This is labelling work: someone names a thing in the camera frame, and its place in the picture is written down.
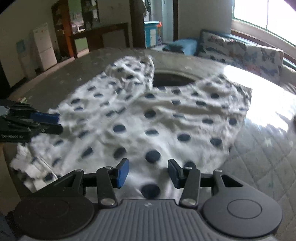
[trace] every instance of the window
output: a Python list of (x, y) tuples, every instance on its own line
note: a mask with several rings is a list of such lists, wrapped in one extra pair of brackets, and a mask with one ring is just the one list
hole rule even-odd
[(233, 18), (256, 25), (296, 45), (296, 11), (284, 0), (234, 0)]

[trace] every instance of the gray ribbed panel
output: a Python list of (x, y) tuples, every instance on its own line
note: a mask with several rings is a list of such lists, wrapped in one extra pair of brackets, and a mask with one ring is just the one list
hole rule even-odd
[[(174, 200), (123, 200), (99, 212), (82, 232), (64, 241), (230, 241), (209, 228), (198, 212)], [(262, 241), (276, 241), (274, 237)], [(20, 241), (36, 241), (24, 236)]]

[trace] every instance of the window sill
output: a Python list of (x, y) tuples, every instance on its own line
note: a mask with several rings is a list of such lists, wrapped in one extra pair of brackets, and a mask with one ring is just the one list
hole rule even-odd
[(257, 42), (258, 44), (261, 44), (260, 42), (264, 42), (266, 43), (265, 46), (275, 47), (283, 50), (285, 53), (284, 57), (296, 64), (296, 47), (277, 37), (276, 35), (236, 19), (232, 20), (231, 29), (249, 35), (250, 38), (257, 39), (259, 41)]

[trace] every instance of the white refrigerator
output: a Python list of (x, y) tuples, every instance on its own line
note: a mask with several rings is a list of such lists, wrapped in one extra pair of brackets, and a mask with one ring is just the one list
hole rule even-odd
[(43, 71), (57, 64), (47, 23), (33, 30), (39, 60)]

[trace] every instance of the window frame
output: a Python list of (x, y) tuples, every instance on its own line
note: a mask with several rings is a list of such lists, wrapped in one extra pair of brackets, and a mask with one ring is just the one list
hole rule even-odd
[(276, 37), (280, 38), (281, 40), (287, 42), (288, 44), (290, 44), (290, 45), (296, 47), (296, 45), (294, 45), (293, 43), (289, 42), (288, 40), (284, 39), (283, 37), (281, 37), (281, 36), (275, 34), (274, 32), (271, 32), (270, 30), (267, 29), (267, 25), (268, 25), (268, 5), (269, 5), (269, 0), (267, 0), (267, 20), (266, 20), (266, 28), (263, 28), (263, 27), (260, 27), (260, 26), (258, 26), (258, 25), (256, 25), (256, 24), (250, 23), (250, 22), (248, 22), (248, 21), (245, 21), (245, 20), (242, 20), (242, 19), (236, 18), (236, 17), (234, 16), (234, 2), (235, 2), (235, 0), (232, 0), (232, 16), (231, 16), (232, 19), (235, 19), (235, 20), (241, 21), (241, 22), (243, 22), (243, 23), (247, 23), (247, 24), (250, 24), (250, 25), (255, 26), (255, 27), (257, 27), (257, 28), (260, 28), (260, 29), (262, 29), (262, 30), (265, 30), (266, 32), (269, 32), (269, 33), (275, 35)]

